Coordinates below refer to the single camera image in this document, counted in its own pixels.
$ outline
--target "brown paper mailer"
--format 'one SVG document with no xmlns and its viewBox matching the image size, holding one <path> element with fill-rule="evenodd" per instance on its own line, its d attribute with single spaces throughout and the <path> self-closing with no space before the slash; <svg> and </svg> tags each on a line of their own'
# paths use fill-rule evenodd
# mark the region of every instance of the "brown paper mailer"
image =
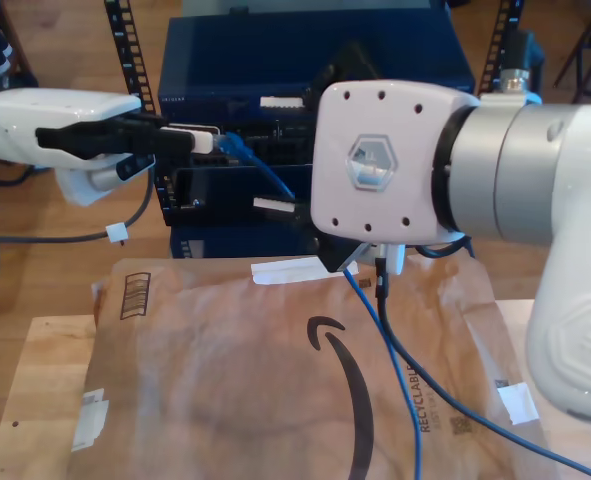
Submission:
<svg viewBox="0 0 591 480">
<path fill-rule="evenodd" d="M 104 429 L 69 478 L 410 479 L 411 419 L 383 340 L 344 278 L 262 286 L 250 262 L 124 261 L 102 303 L 86 391 Z M 374 272 L 356 277 L 374 299 Z M 498 386 L 522 381 L 484 268 L 466 255 L 407 259 L 390 321 L 458 400 L 512 426 Z M 423 439 L 423 478 L 551 479 L 553 463 L 443 402 L 402 362 Z"/>
</svg>

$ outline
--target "silver metal joint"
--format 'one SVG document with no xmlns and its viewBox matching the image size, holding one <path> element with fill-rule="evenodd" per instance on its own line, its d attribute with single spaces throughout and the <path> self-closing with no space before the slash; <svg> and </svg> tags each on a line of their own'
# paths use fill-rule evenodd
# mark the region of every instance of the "silver metal joint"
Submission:
<svg viewBox="0 0 591 480">
<path fill-rule="evenodd" d="M 499 88 L 504 93 L 528 92 L 528 70 L 503 70 L 499 79 Z"/>
</svg>

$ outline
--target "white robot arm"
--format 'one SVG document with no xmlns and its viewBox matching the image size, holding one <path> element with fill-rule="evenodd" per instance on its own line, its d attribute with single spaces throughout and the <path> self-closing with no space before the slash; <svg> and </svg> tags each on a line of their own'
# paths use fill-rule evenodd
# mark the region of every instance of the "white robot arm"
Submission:
<svg viewBox="0 0 591 480">
<path fill-rule="evenodd" d="M 115 93 L 19 88 L 0 77 L 0 160 L 54 168 L 66 199 L 87 206 L 140 175 L 155 154 L 212 150 L 208 136 L 139 113 Z"/>
<path fill-rule="evenodd" d="M 311 217 L 369 244 L 551 244 L 527 337 L 542 393 L 591 421 L 591 106 L 539 105 L 506 72 L 477 99 L 433 85 L 335 84 L 320 107 Z"/>
</svg>

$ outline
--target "wooden floor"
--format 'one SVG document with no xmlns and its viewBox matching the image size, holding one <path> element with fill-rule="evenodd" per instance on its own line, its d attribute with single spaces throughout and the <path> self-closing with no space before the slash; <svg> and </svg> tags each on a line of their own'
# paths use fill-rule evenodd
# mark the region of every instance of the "wooden floor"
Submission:
<svg viewBox="0 0 591 480">
<path fill-rule="evenodd" d="M 137 28 L 153 91 L 157 91 L 168 19 L 181 0 L 133 0 Z M 124 81 L 99 0 L 7 0 L 26 53 L 43 87 L 124 92 Z M 479 77 L 498 2 L 473 0 L 453 12 L 453 22 Z M 548 55 L 547 84 L 583 28 L 570 0 L 528 0 L 522 25 L 532 29 Z M 564 101 L 566 89 L 545 92 Z M 0 232 L 75 235 L 100 231 L 138 207 L 143 180 L 87 208 L 64 203 L 50 174 L 0 190 Z M 130 229 L 124 247 L 98 241 L 62 246 L 4 246 L 0 264 L 0 418 L 22 343 L 33 317 L 91 312 L 90 285 L 124 257 L 166 257 L 169 231 L 156 199 Z M 532 298 L 546 258 L 543 249 L 478 241 L 478 256 L 491 274 L 497 297 Z"/>
</svg>

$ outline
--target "wooden board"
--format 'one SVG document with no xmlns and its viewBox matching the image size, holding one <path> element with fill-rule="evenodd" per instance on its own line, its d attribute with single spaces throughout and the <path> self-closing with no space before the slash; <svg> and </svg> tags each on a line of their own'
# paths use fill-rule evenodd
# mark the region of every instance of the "wooden board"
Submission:
<svg viewBox="0 0 591 480">
<path fill-rule="evenodd" d="M 0 480 L 66 478 L 94 338 L 92 315 L 31 323 L 0 425 Z"/>
<path fill-rule="evenodd" d="M 524 338 L 532 300 L 497 303 L 549 447 L 591 467 L 591 425 L 555 409 L 537 392 L 528 373 Z M 94 336 L 91 315 L 33 320 L 0 426 L 0 480 L 66 478 Z M 564 480 L 585 478 L 569 468 L 559 469 Z"/>
</svg>

